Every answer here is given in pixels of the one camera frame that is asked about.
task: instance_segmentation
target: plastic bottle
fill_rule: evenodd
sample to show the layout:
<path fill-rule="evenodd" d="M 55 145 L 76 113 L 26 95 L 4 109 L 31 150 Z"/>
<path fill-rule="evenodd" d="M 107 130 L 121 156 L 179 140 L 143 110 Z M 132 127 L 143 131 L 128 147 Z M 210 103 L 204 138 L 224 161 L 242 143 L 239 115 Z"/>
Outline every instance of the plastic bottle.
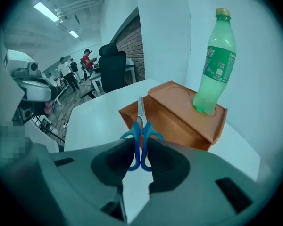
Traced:
<path fill-rule="evenodd" d="M 230 24 L 230 12 L 217 8 L 217 21 L 208 40 L 208 49 L 200 88 L 193 105 L 197 112 L 211 114 L 225 89 L 236 58 L 236 42 Z"/>

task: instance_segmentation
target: floor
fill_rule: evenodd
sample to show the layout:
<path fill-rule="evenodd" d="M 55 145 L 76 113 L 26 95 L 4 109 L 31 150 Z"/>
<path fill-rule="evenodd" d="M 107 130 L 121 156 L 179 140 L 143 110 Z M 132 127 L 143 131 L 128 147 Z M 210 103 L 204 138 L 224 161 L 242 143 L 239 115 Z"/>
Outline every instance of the floor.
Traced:
<path fill-rule="evenodd" d="M 84 98 L 80 98 L 80 95 L 87 92 L 91 89 L 90 84 L 91 81 L 87 79 L 87 81 L 83 81 L 82 85 L 79 85 L 79 90 L 76 92 L 72 91 L 72 88 L 69 86 L 64 93 L 60 96 L 59 101 L 62 105 L 58 105 L 56 102 L 54 105 L 54 110 L 52 114 L 48 116 L 48 119 L 51 121 L 53 128 L 52 132 L 65 140 L 65 136 L 67 133 L 67 128 L 64 128 L 65 122 L 69 121 L 72 109 L 81 105 L 87 101 L 90 101 L 91 98 L 89 96 L 85 96 Z M 103 94 L 103 89 L 99 86 L 100 92 Z M 47 133 L 47 135 L 57 141 L 59 145 L 64 145 L 64 143 L 56 138 L 54 135 Z"/>

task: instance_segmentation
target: bottle label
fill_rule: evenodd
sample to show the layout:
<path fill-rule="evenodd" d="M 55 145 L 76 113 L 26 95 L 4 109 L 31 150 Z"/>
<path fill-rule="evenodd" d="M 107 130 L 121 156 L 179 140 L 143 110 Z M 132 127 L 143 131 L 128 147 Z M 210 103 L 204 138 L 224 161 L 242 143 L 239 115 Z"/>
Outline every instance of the bottle label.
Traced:
<path fill-rule="evenodd" d="M 222 83 L 227 83 L 233 70 L 236 54 L 219 47 L 208 46 L 203 73 Z"/>

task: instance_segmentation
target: ceiling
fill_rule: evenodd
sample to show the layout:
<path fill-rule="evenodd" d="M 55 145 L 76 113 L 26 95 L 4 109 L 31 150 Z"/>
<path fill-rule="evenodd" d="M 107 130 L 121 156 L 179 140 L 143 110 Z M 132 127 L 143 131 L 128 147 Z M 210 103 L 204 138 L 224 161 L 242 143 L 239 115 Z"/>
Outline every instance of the ceiling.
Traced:
<path fill-rule="evenodd" d="M 10 11 L 2 28 L 7 49 L 25 52 L 34 57 L 40 50 L 55 48 L 99 33 L 101 4 L 76 11 L 80 24 L 74 13 L 67 15 L 67 19 L 61 23 L 67 30 L 62 31 L 56 26 L 59 21 L 51 21 L 33 7 L 39 1 L 57 14 L 55 8 L 80 0 L 20 0 Z M 70 35 L 68 32 L 71 30 L 74 30 L 79 38 Z"/>

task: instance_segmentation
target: man in red shirt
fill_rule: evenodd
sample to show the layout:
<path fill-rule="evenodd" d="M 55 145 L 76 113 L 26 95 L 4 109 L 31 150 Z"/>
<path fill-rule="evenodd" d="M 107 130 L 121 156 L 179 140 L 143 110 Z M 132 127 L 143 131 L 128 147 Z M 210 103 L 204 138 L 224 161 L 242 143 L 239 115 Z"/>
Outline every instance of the man in red shirt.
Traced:
<path fill-rule="evenodd" d="M 89 59 L 88 55 L 92 53 L 89 49 L 86 49 L 83 56 L 83 63 L 86 65 L 86 70 L 90 75 L 92 75 L 92 66 L 93 62 L 95 61 L 94 58 L 92 60 Z"/>

